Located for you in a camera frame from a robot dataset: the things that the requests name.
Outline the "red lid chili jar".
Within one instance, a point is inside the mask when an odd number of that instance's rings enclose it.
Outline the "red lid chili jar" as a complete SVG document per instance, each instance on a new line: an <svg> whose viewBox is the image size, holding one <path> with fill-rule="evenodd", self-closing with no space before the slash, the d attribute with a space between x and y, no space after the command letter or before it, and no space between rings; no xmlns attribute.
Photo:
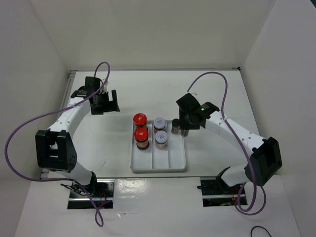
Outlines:
<svg viewBox="0 0 316 237"><path fill-rule="evenodd" d="M133 117L133 123L135 125L135 128L147 128L147 116L144 113L137 113Z"/></svg>
<svg viewBox="0 0 316 237"><path fill-rule="evenodd" d="M134 131L136 146L141 150L146 150L149 147L149 133L146 128L140 127Z"/></svg>

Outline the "black cap spice bottle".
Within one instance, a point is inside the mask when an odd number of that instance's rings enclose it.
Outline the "black cap spice bottle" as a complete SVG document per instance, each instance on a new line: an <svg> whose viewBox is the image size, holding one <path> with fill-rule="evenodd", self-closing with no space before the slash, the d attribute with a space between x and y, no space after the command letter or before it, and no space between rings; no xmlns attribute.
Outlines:
<svg viewBox="0 0 316 237"><path fill-rule="evenodd" d="M180 128L180 121L178 118L175 118L172 120L172 128L171 133L172 134L178 134Z"/></svg>
<svg viewBox="0 0 316 237"><path fill-rule="evenodd" d="M180 132L180 135L182 137L184 137L184 138L187 137L188 134L189 134L189 130L188 129L182 129L181 132Z"/></svg>

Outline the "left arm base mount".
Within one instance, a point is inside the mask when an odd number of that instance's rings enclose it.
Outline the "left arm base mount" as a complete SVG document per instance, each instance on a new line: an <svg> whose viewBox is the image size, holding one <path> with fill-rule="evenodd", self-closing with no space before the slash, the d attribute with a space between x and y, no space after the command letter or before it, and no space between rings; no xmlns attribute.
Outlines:
<svg viewBox="0 0 316 237"><path fill-rule="evenodd" d="M89 195L98 208L113 209L115 180L100 179L97 182L99 189L94 192L88 190ZM70 191L67 209L94 209L86 193L77 184L61 184L61 186Z"/></svg>

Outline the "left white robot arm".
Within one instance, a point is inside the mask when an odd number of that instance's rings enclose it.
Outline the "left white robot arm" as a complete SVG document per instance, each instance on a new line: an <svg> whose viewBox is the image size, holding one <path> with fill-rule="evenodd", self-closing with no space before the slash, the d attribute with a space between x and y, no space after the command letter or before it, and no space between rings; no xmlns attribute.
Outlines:
<svg viewBox="0 0 316 237"><path fill-rule="evenodd" d="M72 137L87 114L119 112L117 92L108 92L107 84L100 78L86 77L85 84L72 93L66 111L48 129L35 135L38 166L70 179L71 189L89 198L103 191L105 185L79 163Z"/></svg>

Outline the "white lid spice jar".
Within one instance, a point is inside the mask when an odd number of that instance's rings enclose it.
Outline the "white lid spice jar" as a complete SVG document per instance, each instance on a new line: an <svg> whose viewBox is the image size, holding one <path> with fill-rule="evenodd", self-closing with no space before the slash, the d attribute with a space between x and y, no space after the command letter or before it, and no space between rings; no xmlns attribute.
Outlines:
<svg viewBox="0 0 316 237"><path fill-rule="evenodd" d="M154 126L154 133L157 133L159 131L165 131L166 120L162 117L155 118L153 122L153 126Z"/></svg>
<svg viewBox="0 0 316 237"><path fill-rule="evenodd" d="M158 149L165 149L168 144L168 134L165 131L158 131L155 134L155 143Z"/></svg>

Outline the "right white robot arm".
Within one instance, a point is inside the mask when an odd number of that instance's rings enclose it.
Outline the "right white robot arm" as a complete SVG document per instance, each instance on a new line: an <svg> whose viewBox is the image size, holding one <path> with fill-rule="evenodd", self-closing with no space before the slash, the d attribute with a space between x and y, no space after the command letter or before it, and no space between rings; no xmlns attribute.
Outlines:
<svg viewBox="0 0 316 237"><path fill-rule="evenodd" d="M246 156L246 166L229 166L216 176L218 192L227 194L235 185L247 182L263 187L282 167L279 143L275 138L265 139L248 131L228 118L214 104L200 104L190 93L182 96L176 103L179 106L181 130L207 129L225 139Z"/></svg>

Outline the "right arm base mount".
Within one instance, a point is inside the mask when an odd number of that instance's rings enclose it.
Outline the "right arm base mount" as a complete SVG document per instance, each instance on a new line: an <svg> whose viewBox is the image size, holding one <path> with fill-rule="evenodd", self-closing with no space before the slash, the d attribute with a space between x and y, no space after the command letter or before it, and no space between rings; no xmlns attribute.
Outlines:
<svg viewBox="0 0 316 237"><path fill-rule="evenodd" d="M241 184L220 189L215 178L201 178L197 188L202 194L203 207L234 206Z"/></svg>

